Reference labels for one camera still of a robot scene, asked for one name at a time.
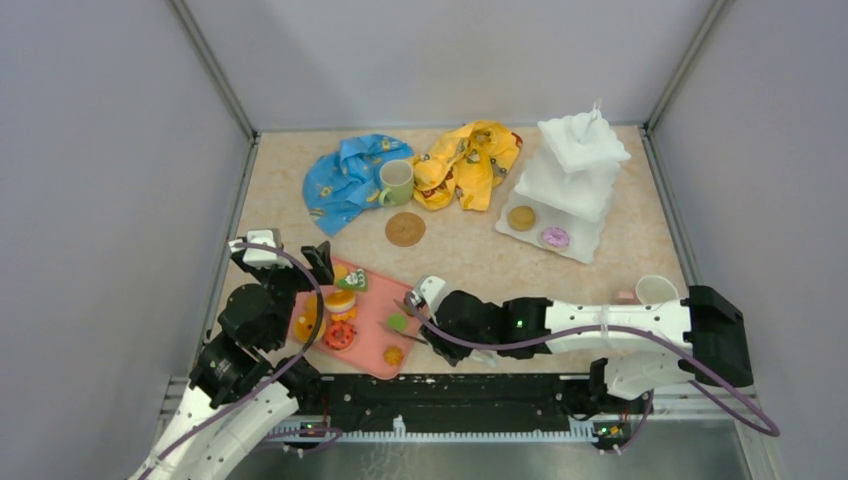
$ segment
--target small pink object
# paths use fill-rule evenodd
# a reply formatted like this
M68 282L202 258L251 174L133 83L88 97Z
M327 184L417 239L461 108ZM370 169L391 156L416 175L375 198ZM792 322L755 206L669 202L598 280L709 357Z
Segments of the small pink object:
M571 245L571 237L568 236L568 232L559 227L548 227L542 230L539 241L546 248L557 252L565 250Z
M622 290L616 292L613 296L612 303L614 305L641 305L642 302L636 298L636 292L632 290Z

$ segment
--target yellow cloth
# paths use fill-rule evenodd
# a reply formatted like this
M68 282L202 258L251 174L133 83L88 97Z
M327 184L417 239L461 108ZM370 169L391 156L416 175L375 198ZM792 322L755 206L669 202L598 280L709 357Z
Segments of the yellow cloth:
M442 135L427 154L412 160L415 200L438 210L457 195L464 210L485 211L492 188L500 185L512 168L521 144L521 137L486 120Z

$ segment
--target toy food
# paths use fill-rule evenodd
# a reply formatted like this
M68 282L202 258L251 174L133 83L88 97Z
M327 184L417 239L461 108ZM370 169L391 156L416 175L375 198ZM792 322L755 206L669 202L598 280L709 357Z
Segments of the toy food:
M526 232L536 225L536 212L530 207L515 207L506 216L509 228L517 232Z
M333 350L347 350L356 339L356 330L347 322L333 322L324 332L324 343Z
M334 322L346 322L356 318L356 294L350 290L338 290L327 295L324 304Z
M559 227L548 227L539 235L539 243L548 250L561 252L571 244L571 237Z
M333 276L335 277L334 282L340 282L347 276L347 267L344 265L333 265Z
M402 313L393 313L386 320L386 325L392 330L403 333L406 330L406 317Z
M312 334L312 329L315 328L315 323L317 323L317 319L314 310L303 312L303 315L297 317L295 320L294 338L300 343L306 343L309 340L309 335ZM318 328L318 336L315 338L322 337L326 330L327 323L321 322L321 327Z
M303 308L305 308L307 312L317 311L318 310L318 295L316 295L314 293L312 295L310 295L306 299L306 302L304 302Z
M383 360L386 364L396 367L403 362L403 350L395 345L389 345L383 352Z
M357 268L349 275L345 276L338 282L336 286L342 290L354 290L357 292L368 291L368 278L365 276L365 270Z

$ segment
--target cookie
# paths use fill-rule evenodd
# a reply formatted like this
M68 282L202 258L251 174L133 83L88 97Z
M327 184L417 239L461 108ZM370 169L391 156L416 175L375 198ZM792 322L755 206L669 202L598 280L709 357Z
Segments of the cookie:
M507 214L506 222L516 232L526 232L536 225L536 212L530 207L515 207Z
M389 345L383 352L383 361L386 365L397 367L403 363L403 350L396 345Z
M411 247L421 240L427 227L418 215L398 213L386 223L386 237L398 247Z

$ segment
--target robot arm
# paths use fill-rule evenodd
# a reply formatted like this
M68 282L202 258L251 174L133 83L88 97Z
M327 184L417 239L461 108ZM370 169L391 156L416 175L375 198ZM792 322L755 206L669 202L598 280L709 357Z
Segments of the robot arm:
M715 383L649 338L610 330L631 327L661 337L715 371L734 387L753 383L741 312L712 288L693 286L690 296L655 305L580 305L547 298L517 298L502 306L451 290L439 277L425 276L412 297L426 305L439 329L463 340L481 344L531 343L501 356L518 359L587 348L635 351L599 359L590 376L598 393L632 400L657 387L689 380ZM577 335L549 339L551 334L575 327L593 327ZM469 356L472 349L456 345L422 327L421 334L436 353L451 365Z
M186 386L174 418L139 470L130 477L149 480L197 478L224 480L274 426L298 410L296 398L279 383L272 383L241 408L225 415L158 460L183 434L197 428L224 406L211 408L212 401L202 389Z
M272 372L271 364L256 351L285 344L297 292L314 287L276 253L236 247L244 241L282 248L274 229L253 230L230 243L230 258L260 283L242 285L227 299L218 317L222 331L198 355L180 406L132 479L223 480L271 428L301 404L315 401L320 375L306 359L284 359L273 370L280 378L268 383L263 378ZM333 283L329 242L303 247L301 253L320 285ZM288 368L280 372L284 364ZM259 389L260 382L267 385Z

